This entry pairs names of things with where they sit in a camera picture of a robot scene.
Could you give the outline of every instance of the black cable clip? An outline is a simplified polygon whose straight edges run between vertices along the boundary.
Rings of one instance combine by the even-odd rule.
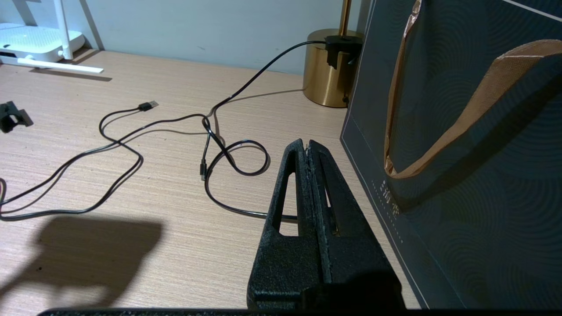
[[[0,129],[3,133],[9,133],[16,125],[33,125],[33,121],[25,110],[18,110],[12,101],[0,104]]]
[[[338,55],[340,52],[350,54],[350,63],[354,62],[361,53],[363,40],[357,36],[332,35],[326,37],[326,50],[328,51],[328,65],[338,69]]]

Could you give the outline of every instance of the usb connector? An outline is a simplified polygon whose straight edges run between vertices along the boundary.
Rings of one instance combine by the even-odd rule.
[[[139,104],[138,109],[143,111],[143,112],[146,112],[146,111],[148,111],[148,110],[150,110],[154,107],[157,107],[157,106],[158,106],[158,103],[156,101],[150,101],[150,102],[145,102],[145,103]]]

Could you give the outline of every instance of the wooden desk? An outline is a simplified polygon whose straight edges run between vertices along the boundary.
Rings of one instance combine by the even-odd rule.
[[[103,115],[150,100],[160,104],[112,122],[106,131],[117,138],[154,120],[206,114],[255,73],[112,52],[86,51],[77,59],[104,67],[103,77],[0,65],[0,101],[13,100],[35,122],[0,136],[0,175],[8,183],[8,197],[42,182],[74,155],[107,144],[97,131]],[[285,146],[297,138],[322,143],[395,268],[406,305],[418,307],[338,139],[346,109],[310,102],[300,91],[301,80],[266,72],[238,101],[219,110],[226,142],[262,143],[271,167],[263,175],[244,177],[223,159],[211,178],[213,193],[229,205],[267,211]],[[200,119],[151,130],[161,131],[129,143],[144,155],[140,171],[97,210],[71,218],[0,223],[0,314],[35,315],[55,306],[100,304],[246,307],[263,220],[228,212],[205,195],[199,176],[205,143]],[[211,145],[208,161],[216,153]],[[250,148],[233,156],[243,170],[263,163],[263,155]],[[135,160],[123,148],[88,156],[30,210],[92,205]],[[285,213],[295,214],[294,192],[289,192]],[[4,211],[32,200],[24,198]],[[282,232],[296,234],[296,226],[284,223]]]

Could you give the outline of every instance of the white router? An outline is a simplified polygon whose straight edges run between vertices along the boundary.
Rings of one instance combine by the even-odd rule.
[[[71,60],[72,52],[84,45],[84,35],[66,27],[62,0],[54,0],[58,29],[0,23],[0,62],[10,65],[71,70],[81,73],[103,72],[102,68],[59,64]]]

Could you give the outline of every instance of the black plastic piece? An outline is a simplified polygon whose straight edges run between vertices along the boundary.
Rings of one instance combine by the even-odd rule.
[[[25,110],[18,110],[12,101],[0,104],[0,129],[9,133],[16,125],[31,126],[33,121]]]
[[[363,40],[357,36],[332,35],[326,37],[326,50],[328,51],[328,65],[338,69],[338,55],[340,52],[350,54],[349,61],[354,62],[359,58],[363,48]]]
[[[295,172],[298,236],[279,233]],[[299,139],[283,156],[248,281],[250,309],[403,309],[400,281],[332,155]]]

